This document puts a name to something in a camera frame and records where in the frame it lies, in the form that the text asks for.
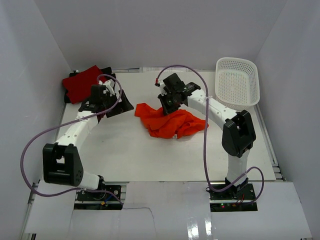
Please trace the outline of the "orange t shirt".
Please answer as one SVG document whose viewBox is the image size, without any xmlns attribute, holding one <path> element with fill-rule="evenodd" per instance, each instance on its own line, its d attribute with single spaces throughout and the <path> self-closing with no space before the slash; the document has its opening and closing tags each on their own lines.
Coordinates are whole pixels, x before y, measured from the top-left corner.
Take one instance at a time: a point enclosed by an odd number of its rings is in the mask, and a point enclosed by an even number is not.
<svg viewBox="0 0 320 240">
<path fill-rule="evenodd" d="M 164 115 L 162 108 L 154 109 L 146 103 L 138 103 L 134 115 L 140 118 L 149 135 L 154 138 L 180 139 L 189 137 L 203 131 L 207 126 L 203 119 L 184 109 Z"/>
</svg>

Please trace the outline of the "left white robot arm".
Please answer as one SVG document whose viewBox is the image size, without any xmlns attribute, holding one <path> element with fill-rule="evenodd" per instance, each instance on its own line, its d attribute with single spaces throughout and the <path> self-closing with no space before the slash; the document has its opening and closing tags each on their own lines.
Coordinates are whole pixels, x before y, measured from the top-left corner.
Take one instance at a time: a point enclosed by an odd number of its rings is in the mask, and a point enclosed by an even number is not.
<svg viewBox="0 0 320 240">
<path fill-rule="evenodd" d="M 90 196 L 99 200 L 105 196 L 106 187 L 100 184 L 101 177 L 84 170 L 80 149 L 87 136 L 103 117 L 133 110 L 124 90 L 118 94 L 105 84 L 91 86 L 90 96 L 80 105 L 75 122 L 55 142 L 42 149 L 43 178 L 48 184 L 87 189 Z"/>
</svg>

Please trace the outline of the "white label strip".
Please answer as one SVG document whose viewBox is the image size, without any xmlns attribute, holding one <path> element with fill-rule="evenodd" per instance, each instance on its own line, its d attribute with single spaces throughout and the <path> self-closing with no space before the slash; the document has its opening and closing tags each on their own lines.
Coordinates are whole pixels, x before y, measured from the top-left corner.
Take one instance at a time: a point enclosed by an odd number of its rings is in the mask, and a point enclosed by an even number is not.
<svg viewBox="0 0 320 240">
<path fill-rule="evenodd" d="M 147 73 L 147 72 L 152 72 L 152 73 L 159 73 L 163 70 L 163 67 L 140 67 L 139 72 L 140 73 Z M 176 72 L 176 73 L 185 73 L 188 72 L 188 69 L 185 67 L 169 67 L 164 70 L 165 72 Z"/>
</svg>

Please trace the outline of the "white plastic basket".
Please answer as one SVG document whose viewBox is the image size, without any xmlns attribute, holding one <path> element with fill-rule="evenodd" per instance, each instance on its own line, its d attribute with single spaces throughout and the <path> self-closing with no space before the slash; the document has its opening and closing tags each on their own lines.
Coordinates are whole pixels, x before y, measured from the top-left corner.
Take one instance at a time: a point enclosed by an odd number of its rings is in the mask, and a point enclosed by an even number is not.
<svg viewBox="0 0 320 240">
<path fill-rule="evenodd" d="M 260 101 L 257 66 L 250 60 L 222 57 L 215 66 L 215 99 L 234 110 L 249 109 Z"/>
</svg>

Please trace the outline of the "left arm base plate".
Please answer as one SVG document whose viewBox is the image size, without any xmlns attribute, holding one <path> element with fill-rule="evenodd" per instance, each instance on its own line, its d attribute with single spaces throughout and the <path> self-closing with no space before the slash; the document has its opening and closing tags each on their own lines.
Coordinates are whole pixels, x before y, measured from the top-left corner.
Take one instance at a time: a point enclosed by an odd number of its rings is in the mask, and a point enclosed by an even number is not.
<svg viewBox="0 0 320 240">
<path fill-rule="evenodd" d="M 74 209 L 113 211 L 121 210 L 123 208 L 122 204 L 113 196 L 115 195 L 119 200 L 121 199 L 121 185 L 103 184 L 101 189 L 103 192 L 88 192 L 84 190 L 78 192 L 74 202 Z"/>
</svg>

